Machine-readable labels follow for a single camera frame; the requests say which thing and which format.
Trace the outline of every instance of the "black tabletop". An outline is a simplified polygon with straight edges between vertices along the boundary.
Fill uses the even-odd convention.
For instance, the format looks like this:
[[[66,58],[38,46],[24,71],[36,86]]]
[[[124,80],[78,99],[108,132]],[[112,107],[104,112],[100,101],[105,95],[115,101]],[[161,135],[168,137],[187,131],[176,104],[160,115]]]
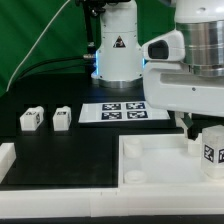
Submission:
[[[119,135],[171,134],[183,131],[175,127],[173,119],[80,124],[78,120],[82,104],[143,100],[141,85],[130,89],[103,88],[92,85],[85,74],[36,75],[16,82],[0,98],[0,143],[14,142],[17,156],[0,190],[117,187]],[[44,108],[44,122],[36,132],[22,132],[20,116],[28,108],[36,106]],[[63,106],[72,109],[70,130],[54,132],[53,115],[56,108]],[[223,119],[202,116],[196,116],[195,121],[200,127],[224,123]],[[207,222],[213,220],[213,216],[209,217],[178,216],[149,220],[152,223],[199,223],[197,221],[200,220],[212,223]],[[81,222],[104,222],[104,219],[96,219],[96,222],[93,220],[83,219]],[[133,223],[134,219],[108,220],[109,223]],[[142,223],[148,223],[147,220],[142,220]],[[73,221],[65,219],[63,223]]]

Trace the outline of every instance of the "white cube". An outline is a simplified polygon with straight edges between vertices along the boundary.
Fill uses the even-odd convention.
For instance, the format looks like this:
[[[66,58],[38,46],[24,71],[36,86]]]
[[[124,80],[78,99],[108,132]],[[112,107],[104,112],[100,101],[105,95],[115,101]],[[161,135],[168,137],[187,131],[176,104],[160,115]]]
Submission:
[[[55,131],[68,131],[71,124],[71,108],[62,107],[58,108],[53,117]]]
[[[201,168],[212,178],[224,178],[224,126],[203,129]]]
[[[42,107],[29,108],[21,117],[20,124],[23,131],[36,131],[43,122],[44,109]]]
[[[15,146],[13,143],[3,143],[0,146],[0,183],[8,173],[16,159]]]

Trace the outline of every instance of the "white platform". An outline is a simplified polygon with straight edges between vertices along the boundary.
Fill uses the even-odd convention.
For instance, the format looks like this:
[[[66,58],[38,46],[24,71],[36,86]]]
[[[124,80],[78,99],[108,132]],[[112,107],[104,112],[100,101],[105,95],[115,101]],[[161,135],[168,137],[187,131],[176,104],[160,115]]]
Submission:
[[[143,157],[127,159],[120,136],[117,189],[0,192],[1,218],[99,217],[133,215],[223,214],[224,181],[200,169],[200,157],[187,153],[183,135],[147,135]],[[132,169],[147,173],[147,182],[124,183]]]

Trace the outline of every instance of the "black sticker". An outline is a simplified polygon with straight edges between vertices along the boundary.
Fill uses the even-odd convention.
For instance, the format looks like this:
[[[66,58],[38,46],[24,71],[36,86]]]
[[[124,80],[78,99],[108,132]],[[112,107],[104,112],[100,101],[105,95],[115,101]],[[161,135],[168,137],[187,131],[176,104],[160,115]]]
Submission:
[[[121,36],[119,36],[114,44],[114,48],[126,48],[124,41],[122,40]]]
[[[144,103],[126,103],[127,110],[142,110],[145,109]]]
[[[146,111],[128,112],[128,119],[144,119],[144,118],[148,118],[148,114]]]
[[[205,145],[204,157],[207,160],[209,160],[210,162],[214,163],[214,149],[212,149],[209,146]]]
[[[40,114],[37,114],[37,116],[36,116],[36,121],[37,121],[37,124],[40,123]]]
[[[28,116],[31,116],[31,115],[34,115],[34,114],[36,114],[36,112],[27,112],[26,113],[26,115],[28,115]]]
[[[66,114],[67,114],[67,112],[65,112],[65,111],[60,111],[57,113],[57,115],[66,115]]]
[[[112,111],[112,110],[121,110],[121,104],[120,103],[103,104],[103,111]]]
[[[224,149],[219,150],[219,163],[224,163]]]
[[[120,120],[122,119],[121,112],[102,113],[102,120]]]

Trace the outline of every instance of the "green backdrop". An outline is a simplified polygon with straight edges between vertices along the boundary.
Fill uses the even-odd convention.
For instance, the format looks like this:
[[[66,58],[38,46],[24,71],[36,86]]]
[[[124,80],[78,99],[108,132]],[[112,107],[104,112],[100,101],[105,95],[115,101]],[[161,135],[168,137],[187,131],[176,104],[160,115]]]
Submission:
[[[65,2],[66,0],[0,0],[0,96],[6,91],[15,68]],[[158,0],[136,2],[141,45],[174,28],[174,9],[162,5]],[[99,19],[94,19],[92,24],[96,44],[99,46]],[[21,70],[47,59],[82,55],[86,53],[86,46],[83,12],[81,7],[75,6],[73,0],[52,24]]]

